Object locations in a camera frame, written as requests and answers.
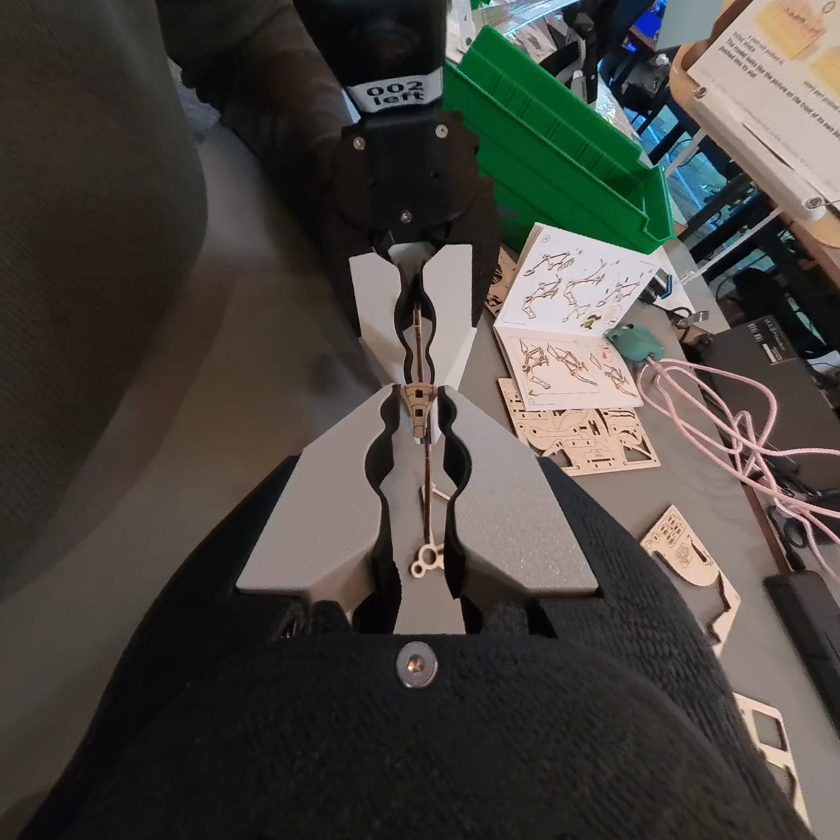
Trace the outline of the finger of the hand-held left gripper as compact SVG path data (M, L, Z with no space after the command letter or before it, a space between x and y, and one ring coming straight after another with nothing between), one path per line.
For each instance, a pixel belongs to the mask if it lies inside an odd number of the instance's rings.
M360 344L382 384L406 385L416 374L415 323L399 266L376 253L350 257Z
M427 359L437 386L459 388L476 337L472 261L470 245L446 245L423 267L422 289L432 310L433 328Z

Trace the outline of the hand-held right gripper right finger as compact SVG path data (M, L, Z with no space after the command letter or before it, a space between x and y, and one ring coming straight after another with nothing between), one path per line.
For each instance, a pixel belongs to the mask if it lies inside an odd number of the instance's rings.
M541 460L455 388L437 396L446 507L444 567L467 634L500 606L589 600L599 584Z

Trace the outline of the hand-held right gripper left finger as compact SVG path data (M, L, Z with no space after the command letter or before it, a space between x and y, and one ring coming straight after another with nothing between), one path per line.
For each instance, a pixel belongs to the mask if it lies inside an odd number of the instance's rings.
M336 602L363 633L391 634L402 601L383 480L399 388L387 385L305 447L237 579L248 594Z

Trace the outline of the small fan-shaped wooden part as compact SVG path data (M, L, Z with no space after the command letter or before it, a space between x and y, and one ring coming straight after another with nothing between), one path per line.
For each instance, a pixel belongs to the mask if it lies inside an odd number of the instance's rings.
M434 385L425 382L407 384L402 388L413 438L424 445L431 443L431 414L436 397Z

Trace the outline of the laser-cut wooden parts sheet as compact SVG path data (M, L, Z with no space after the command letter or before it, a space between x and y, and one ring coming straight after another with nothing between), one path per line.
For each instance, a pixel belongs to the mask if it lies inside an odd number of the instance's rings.
M723 611L708 625L708 634L712 651L719 658L742 603L740 594L674 505L663 512L642 537L640 545L686 583L702 589L713 586L717 590Z
M533 411L515 381L497 380L512 431L539 457L555 458L569 476L593 476L660 466L633 408Z
M777 771L783 793L798 816L810 826L804 793L789 740L789 733L780 710L758 700L733 694L753 747L772 771Z

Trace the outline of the wooden sheet with spoked wheels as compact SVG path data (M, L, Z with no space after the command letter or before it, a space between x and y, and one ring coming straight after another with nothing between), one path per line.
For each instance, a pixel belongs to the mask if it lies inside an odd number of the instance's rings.
M485 301L485 307L492 318L497 318L503 308L517 272L518 261L503 246L500 247L497 266Z

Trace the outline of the white instruction booklet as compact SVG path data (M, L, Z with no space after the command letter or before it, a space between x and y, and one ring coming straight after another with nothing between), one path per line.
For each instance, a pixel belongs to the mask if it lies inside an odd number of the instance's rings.
M493 327L527 410L643 405L607 336L660 267L653 256L534 225Z

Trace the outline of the green plastic bin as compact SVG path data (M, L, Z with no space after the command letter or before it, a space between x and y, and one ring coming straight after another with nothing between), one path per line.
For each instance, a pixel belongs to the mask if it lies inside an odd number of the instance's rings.
M662 168L493 27L447 64L444 108L479 137L510 248L523 250L535 224L644 255L675 236Z

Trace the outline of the teal rounded rubber object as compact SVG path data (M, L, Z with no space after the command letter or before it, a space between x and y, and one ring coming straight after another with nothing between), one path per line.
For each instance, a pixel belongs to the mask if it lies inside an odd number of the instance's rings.
M605 339L626 362L659 362L665 357L664 345L646 327L620 323L605 335Z

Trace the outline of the black box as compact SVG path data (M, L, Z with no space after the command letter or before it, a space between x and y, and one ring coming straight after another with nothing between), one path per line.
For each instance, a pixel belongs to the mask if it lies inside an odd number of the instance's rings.
M710 375L717 393L732 410L749 412L759 424L769 419L768 398L747 384L747 379L772 393L777 405L774 431L802 435L838 432L838 415L825 386L772 316L714 333L699 354L705 366L737 376L733 380Z

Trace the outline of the wooden clipboard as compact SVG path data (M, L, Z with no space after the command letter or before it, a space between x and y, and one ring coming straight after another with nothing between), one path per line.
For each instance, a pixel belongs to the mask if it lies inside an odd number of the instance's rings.
M671 66L670 91L700 130L749 173L782 211L802 224L815 224L838 215L838 202L830 204L816 189L783 163L744 125L735 119L722 96L710 94L689 75L689 68L715 42L751 2L724 2L710 36L684 45Z

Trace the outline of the person's dark clothing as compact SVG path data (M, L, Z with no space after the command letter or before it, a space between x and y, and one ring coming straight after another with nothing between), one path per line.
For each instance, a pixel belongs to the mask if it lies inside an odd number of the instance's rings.
M154 2L2 2L2 580L109 425L203 245Z

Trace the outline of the black padded bar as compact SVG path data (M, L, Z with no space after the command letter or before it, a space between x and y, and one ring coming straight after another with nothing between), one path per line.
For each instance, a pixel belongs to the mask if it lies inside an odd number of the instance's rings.
M763 586L815 687L837 705L839 609L824 579L804 570L768 576Z

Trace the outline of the wooden triangular frame part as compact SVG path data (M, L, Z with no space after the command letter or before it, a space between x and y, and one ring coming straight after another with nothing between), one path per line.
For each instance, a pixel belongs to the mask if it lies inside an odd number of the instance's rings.
M419 489L419 498L421 501L421 508L422 508L422 516L423 516L423 486ZM450 502L450 495L442 491L437 487L437 485L433 482L433 499L436 502L441 502L448 504ZM433 514L434 514L434 504L432 504L432 528L433 528ZM434 539L434 549L424 545L424 542L421 544L420 548L417 550L415 554L415 559L411 563L410 566L410 574L415 579L422 579L427 572L436 571L436 570L443 570L445 568L445 546L443 542L436 541L434 537L433 531L433 539Z

